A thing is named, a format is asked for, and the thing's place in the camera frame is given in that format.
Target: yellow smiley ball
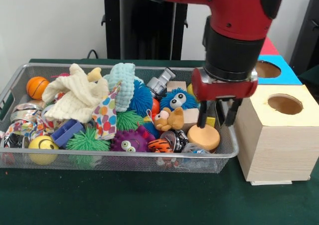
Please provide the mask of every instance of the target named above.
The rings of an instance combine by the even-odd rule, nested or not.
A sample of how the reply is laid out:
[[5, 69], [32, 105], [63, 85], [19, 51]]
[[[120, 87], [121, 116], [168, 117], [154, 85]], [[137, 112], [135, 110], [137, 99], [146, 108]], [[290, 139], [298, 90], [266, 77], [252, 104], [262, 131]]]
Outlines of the yellow smiley ball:
[[[59, 149], [50, 136], [39, 136], [31, 141], [29, 149]], [[30, 159], [39, 165], [49, 165], [57, 154], [29, 154]]]
[[191, 94], [192, 96], [194, 96], [194, 97], [195, 97], [195, 99], [196, 99], [196, 101], [198, 102], [198, 100], [197, 100], [196, 96], [194, 95], [194, 92], [193, 92], [193, 85], [192, 85], [192, 84], [189, 84], [189, 85], [188, 85], [188, 87], [187, 87], [187, 92], [188, 92], [189, 94]]

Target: blue fuzzy ball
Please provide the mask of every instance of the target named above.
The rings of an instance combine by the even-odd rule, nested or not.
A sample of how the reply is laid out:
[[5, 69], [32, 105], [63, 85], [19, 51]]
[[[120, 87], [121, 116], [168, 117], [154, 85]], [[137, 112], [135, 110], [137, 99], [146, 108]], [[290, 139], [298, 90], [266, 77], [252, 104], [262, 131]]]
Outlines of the blue fuzzy ball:
[[178, 102], [178, 107], [182, 107], [182, 109], [193, 109], [197, 108], [197, 103], [195, 100], [195, 97], [189, 93], [187, 93], [185, 90], [181, 88], [173, 89], [171, 92], [168, 92], [166, 94], [166, 97], [162, 98], [160, 101], [160, 109], [167, 107], [171, 111], [173, 111], [176, 108], [172, 108], [172, 101], [175, 100]]
[[156, 139], [160, 138], [160, 133], [159, 131], [155, 128], [154, 124], [152, 122], [146, 122], [143, 124], [143, 126], [146, 128], [146, 130], [150, 133], [153, 134]]
[[134, 96], [128, 110], [135, 110], [138, 115], [145, 117], [146, 111], [152, 109], [152, 106], [153, 98], [150, 89], [144, 83], [134, 80]]

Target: orange basketball toy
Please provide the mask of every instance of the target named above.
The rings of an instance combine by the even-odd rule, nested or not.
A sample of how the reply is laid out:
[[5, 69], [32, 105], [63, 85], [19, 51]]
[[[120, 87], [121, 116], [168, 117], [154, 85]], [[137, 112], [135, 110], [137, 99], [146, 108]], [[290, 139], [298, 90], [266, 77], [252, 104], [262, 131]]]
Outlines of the orange basketball toy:
[[32, 99], [41, 100], [45, 88], [50, 82], [43, 77], [33, 77], [26, 84], [26, 91]]

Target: green spiky ball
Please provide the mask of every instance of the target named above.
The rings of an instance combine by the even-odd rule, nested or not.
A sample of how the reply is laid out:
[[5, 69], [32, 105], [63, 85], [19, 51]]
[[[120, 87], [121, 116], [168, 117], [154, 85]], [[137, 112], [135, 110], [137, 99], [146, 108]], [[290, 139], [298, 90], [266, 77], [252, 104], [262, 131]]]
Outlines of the green spiky ball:
[[[95, 128], [87, 128], [85, 133], [80, 131], [69, 139], [66, 149], [85, 151], [109, 151], [110, 141], [95, 139]], [[94, 166], [92, 155], [70, 155], [70, 161], [74, 162], [79, 169], [90, 169]]]
[[120, 131], [136, 130], [140, 125], [144, 124], [143, 118], [136, 114], [135, 111], [118, 112], [116, 129]]

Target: purple monster toy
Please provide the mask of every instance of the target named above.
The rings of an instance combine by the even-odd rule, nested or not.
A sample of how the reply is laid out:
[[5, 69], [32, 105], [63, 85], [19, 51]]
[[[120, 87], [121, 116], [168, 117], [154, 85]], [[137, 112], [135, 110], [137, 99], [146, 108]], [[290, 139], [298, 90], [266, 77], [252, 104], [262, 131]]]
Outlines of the purple monster toy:
[[147, 152], [148, 143], [155, 140], [146, 128], [140, 125], [137, 130], [118, 131], [113, 139], [112, 151]]

